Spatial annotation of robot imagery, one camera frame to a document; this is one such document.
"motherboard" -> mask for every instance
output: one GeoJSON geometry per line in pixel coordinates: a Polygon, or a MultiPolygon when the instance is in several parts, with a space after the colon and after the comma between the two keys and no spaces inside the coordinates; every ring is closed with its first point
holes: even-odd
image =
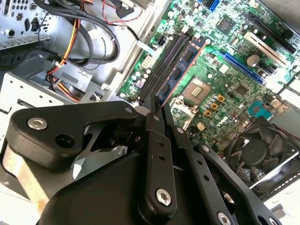
{"type": "Polygon", "coordinates": [[[151,93],[175,124],[222,151],[259,116],[288,108],[278,93],[300,72],[300,39],[254,0],[174,0],[119,92],[151,93]]]}

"ram slot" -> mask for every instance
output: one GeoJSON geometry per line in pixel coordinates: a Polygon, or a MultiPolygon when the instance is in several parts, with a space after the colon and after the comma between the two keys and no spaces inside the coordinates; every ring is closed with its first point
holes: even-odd
{"type": "Polygon", "coordinates": [[[156,93],[156,95],[160,99],[160,103],[162,106],[164,106],[167,100],[171,97],[177,85],[180,83],[188,70],[192,67],[205,46],[206,42],[204,38],[193,38],[191,43],[185,49],[184,53],[177,61],[175,67],[171,70],[171,72],[159,88],[158,92],[156,93]]]}
{"type": "Polygon", "coordinates": [[[285,68],[288,66],[288,62],[285,59],[283,59],[277,52],[275,52],[273,49],[267,46],[261,39],[259,39],[253,33],[247,32],[244,35],[244,38],[282,67],[285,68]]]}
{"type": "Polygon", "coordinates": [[[152,72],[152,75],[146,85],[142,88],[140,93],[141,100],[144,100],[149,94],[156,93],[158,91],[174,67],[178,57],[180,57],[183,47],[189,43],[190,39],[191,37],[189,33],[182,33],[173,40],[173,43],[169,47],[165,56],[152,72]]]}
{"type": "Polygon", "coordinates": [[[296,52],[296,49],[287,41],[281,39],[278,34],[276,34],[268,25],[262,22],[257,16],[255,15],[248,15],[246,14],[245,17],[257,28],[261,29],[267,36],[273,39],[279,46],[284,48],[291,54],[296,52]]]}
{"type": "Polygon", "coordinates": [[[259,76],[257,73],[253,72],[251,69],[249,69],[247,66],[245,66],[243,63],[239,62],[236,58],[234,58],[229,53],[221,53],[217,52],[219,55],[221,55],[225,60],[233,64],[236,68],[244,72],[246,75],[250,76],[252,79],[254,79],[256,82],[258,82],[261,85],[264,85],[266,83],[266,80],[259,76]]]}

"blue pcie slot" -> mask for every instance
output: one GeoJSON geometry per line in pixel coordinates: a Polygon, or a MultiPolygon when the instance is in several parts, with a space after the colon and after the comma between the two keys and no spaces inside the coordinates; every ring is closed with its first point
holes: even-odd
{"type": "Polygon", "coordinates": [[[205,45],[206,43],[204,38],[194,38],[188,45],[178,63],[176,64],[172,72],[168,75],[167,79],[156,94],[159,97],[162,106],[172,95],[173,91],[176,89],[177,85],[180,83],[184,75],[188,72],[194,61],[200,55],[205,45]]]}
{"type": "Polygon", "coordinates": [[[206,6],[211,12],[214,12],[219,4],[220,0],[206,0],[203,3],[203,5],[206,6]]]}
{"type": "Polygon", "coordinates": [[[254,79],[256,82],[258,82],[261,85],[264,85],[266,83],[266,80],[259,76],[257,73],[253,72],[251,69],[249,69],[247,66],[245,66],[243,63],[239,62],[236,58],[234,58],[229,53],[221,53],[217,51],[217,54],[221,55],[225,60],[229,61],[231,64],[233,64],[235,67],[243,71],[245,74],[250,76],[252,79],[254,79]]]}

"yellow wire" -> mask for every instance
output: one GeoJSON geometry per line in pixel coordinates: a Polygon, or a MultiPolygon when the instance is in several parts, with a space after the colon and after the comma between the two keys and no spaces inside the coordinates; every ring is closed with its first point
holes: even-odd
{"type": "Polygon", "coordinates": [[[77,23],[77,20],[74,20],[74,25],[73,25],[73,31],[72,31],[72,36],[71,36],[71,39],[70,39],[70,43],[69,43],[69,46],[68,46],[68,48],[67,48],[67,51],[66,51],[66,53],[65,53],[65,55],[64,55],[64,58],[63,58],[63,60],[60,62],[60,67],[62,66],[62,64],[64,63],[64,59],[67,57],[67,55],[70,53],[70,51],[71,51],[71,45],[72,45],[72,41],[73,41],[73,38],[74,38],[74,35],[75,35],[75,33],[76,33],[76,23],[77,23]]]}

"red wire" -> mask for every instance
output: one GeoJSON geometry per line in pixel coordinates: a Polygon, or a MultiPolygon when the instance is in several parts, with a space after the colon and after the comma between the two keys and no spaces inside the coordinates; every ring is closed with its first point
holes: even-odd
{"type": "Polygon", "coordinates": [[[114,24],[114,23],[127,23],[127,22],[130,22],[130,21],[133,21],[133,20],[136,20],[138,19],[142,13],[143,13],[143,10],[141,9],[141,13],[136,17],[136,18],[133,18],[133,19],[130,19],[130,20],[118,20],[118,21],[111,21],[109,22],[105,16],[105,5],[107,5],[107,3],[105,2],[105,0],[102,0],[103,1],[103,4],[102,4],[102,16],[103,18],[105,19],[105,21],[108,23],[108,24],[114,24]]]}

